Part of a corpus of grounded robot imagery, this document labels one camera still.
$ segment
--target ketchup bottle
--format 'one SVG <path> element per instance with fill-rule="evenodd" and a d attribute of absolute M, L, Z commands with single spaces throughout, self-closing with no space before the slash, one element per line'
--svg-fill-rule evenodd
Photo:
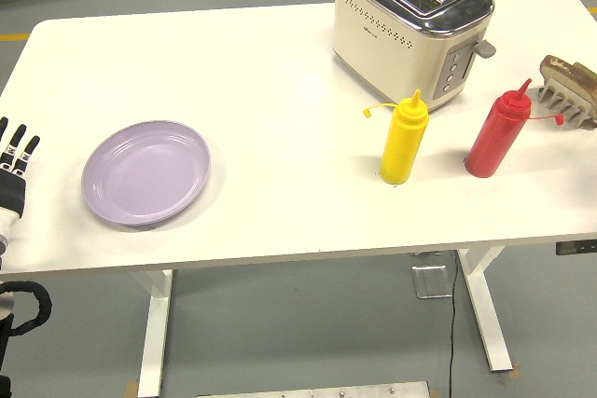
<path fill-rule="evenodd" d="M 520 89 L 509 90 L 493 103 L 466 157 L 465 167 L 473 176 L 491 177 L 502 163 L 531 115 L 531 99 L 526 95 L 529 84 L 531 79 L 527 79 Z"/>

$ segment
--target toaster lever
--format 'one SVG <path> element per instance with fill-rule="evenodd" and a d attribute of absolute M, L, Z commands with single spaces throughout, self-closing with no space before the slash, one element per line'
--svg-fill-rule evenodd
<path fill-rule="evenodd" d="M 495 47 L 492 46 L 486 40 L 482 40 L 481 42 L 478 42 L 473 47 L 473 51 L 475 53 L 477 53 L 483 59 L 491 58 L 496 52 Z"/>

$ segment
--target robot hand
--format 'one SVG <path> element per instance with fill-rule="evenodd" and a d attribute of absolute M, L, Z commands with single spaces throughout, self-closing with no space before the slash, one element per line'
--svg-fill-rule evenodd
<path fill-rule="evenodd" d="M 7 130 L 8 119 L 0 118 L 0 139 Z M 25 146 L 21 156 L 15 160 L 17 146 L 27 131 L 25 125 L 20 125 L 0 155 L 0 255 L 7 249 L 10 228 L 22 217 L 25 209 L 25 188 L 27 184 L 22 177 L 27 169 L 27 162 L 39 144 L 39 137 L 35 136 Z"/>

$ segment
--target toaster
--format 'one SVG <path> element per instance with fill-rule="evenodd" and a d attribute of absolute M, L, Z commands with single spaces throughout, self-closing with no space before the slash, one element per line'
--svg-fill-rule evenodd
<path fill-rule="evenodd" d="M 334 51 L 374 88 L 399 103 L 421 91 L 429 110 L 465 86 L 493 0 L 335 0 Z"/>

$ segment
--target purple plate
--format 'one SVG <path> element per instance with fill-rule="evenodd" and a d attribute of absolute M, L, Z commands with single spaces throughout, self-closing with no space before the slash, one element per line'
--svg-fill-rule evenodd
<path fill-rule="evenodd" d="M 103 219 L 141 226 L 187 207 L 201 192 L 209 168 L 209 148 L 196 131 L 172 121 L 147 121 L 100 144 L 81 185 L 85 201 Z"/>

